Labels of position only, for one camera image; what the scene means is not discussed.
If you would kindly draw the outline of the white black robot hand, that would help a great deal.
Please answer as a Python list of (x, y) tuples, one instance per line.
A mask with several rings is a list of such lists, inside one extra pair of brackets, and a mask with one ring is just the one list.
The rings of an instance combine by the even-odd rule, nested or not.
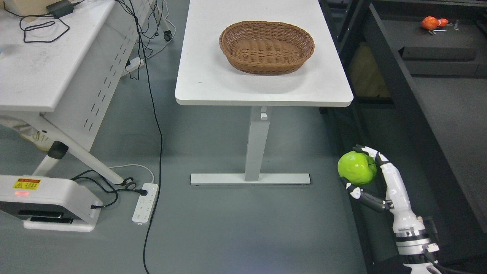
[(387, 189), (384, 199), (377, 198), (362, 189), (361, 186), (363, 185), (354, 185), (348, 179), (340, 176), (340, 180), (349, 195), (356, 201), (378, 212), (389, 210), (394, 216), (394, 233), (425, 229), (424, 224), (418, 220), (416, 214), (412, 211), (403, 179), (395, 165), (384, 154), (373, 148), (356, 145), (353, 151), (367, 154), (375, 160), (376, 170), (382, 172)]

